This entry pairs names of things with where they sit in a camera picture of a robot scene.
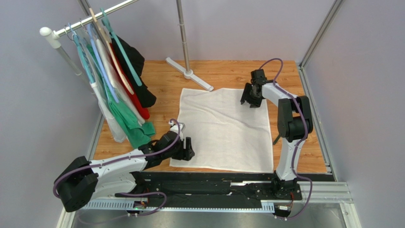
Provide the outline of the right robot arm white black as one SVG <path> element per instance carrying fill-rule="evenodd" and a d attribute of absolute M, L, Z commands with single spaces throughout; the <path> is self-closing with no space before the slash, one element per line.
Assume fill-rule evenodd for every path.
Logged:
<path fill-rule="evenodd" d="M 251 81 L 245 85 L 241 104 L 248 103 L 251 108 L 258 108 L 263 99 L 278 108 L 277 129 L 282 149 L 270 190 L 274 197 L 283 199 L 298 188 L 296 167 L 302 146 L 313 131 L 312 113 L 307 96 L 288 92 L 275 80 L 268 80 L 263 69 L 257 69 L 251 72 Z"/>

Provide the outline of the white cloth napkin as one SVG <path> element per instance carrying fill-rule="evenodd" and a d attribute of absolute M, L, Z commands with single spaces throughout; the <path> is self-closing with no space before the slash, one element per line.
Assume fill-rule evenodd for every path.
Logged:
<path fill-rule="evenodd" d="M 243 90 L 212 92 L 184 88 L 177 120 L 185 124 L 195 155 L 170 160 L 171 167 L 272 173 L 272 136 L 266 101 L 259 108 L 241 104 Z"/>

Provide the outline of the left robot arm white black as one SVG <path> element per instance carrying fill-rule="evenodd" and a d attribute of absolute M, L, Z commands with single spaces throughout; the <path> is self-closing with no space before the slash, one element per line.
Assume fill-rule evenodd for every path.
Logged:
<path fill-rule="evenodd" d="M 159 140 L 123 155 L 90 161 L 85 156 L 75 158 L 55 179 L 53 193 L 67 212 L 74 212 L 97 198 L 131 194 L 140 185 L 135 172 L 158 166 L 166 159 L 189 161 L 194 156 L 191 137 L 168 131 Z"/>

